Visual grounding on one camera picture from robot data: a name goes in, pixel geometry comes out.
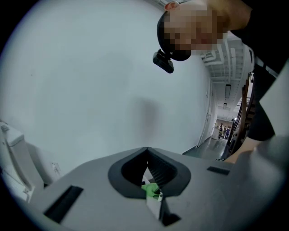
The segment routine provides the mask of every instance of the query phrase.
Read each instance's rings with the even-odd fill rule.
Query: green object
[[[156,183],[142,185],[141,188],[146,191],[146,194],[149,197],[159,196],[159,194],[155,193],[158,190],[158,185]]]

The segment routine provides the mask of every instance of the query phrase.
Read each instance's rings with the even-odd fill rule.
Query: ceiling
[[[161,10],[170,2],[170,0],[146,1]],[[216,45],[210,52],[202,53],[201,58],[213,81],[213,94],[217,96],[218,119],[231,121],[238,115],[237,104],[241,99],[242,87],[248,72],[252,71],[249,49],[241,39],[229,32],[222,44]],[[226,84],[231,85],[229,98],[225,98]]]

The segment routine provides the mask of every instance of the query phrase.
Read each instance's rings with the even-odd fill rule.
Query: black slot
[[[82,188],[70,186],[59,198],[54,202],[53,205],[44,213],[45,216],[52,219],[53,221],[60,223],[70,207],[74,204],[76,199],[82,192]]]
[[[224,175],[228,175],[230,173],[230,170],[218,168],[218,167],[213,167],[213,166],[208,167],[207,170],[217,172],[220,174],[224,174]]]

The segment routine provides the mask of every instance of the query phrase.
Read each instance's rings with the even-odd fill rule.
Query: black head-mounted camera
[[[154,53],[153,62],[166,72],[173,73],[173,64],[171,59],[176,61],[187,60],[191,56],[191,51],[176,50],[175,45],[171,44],[169,38],[166,38],[164,33],[164,22],[167,13],[167,11],[163,13],[157,25],[158,42],[163,51],[159,49]]]

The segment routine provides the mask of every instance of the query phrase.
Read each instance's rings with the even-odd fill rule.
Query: hallway
[[[227,140],[225,139],[207,139],[204,143],[201,144],[199,148],[195,148],[185,155],[191,157],[198,157],[208,160],[215,160],[215,159],[223,159],[227,157],[227,149],[226,146]]]

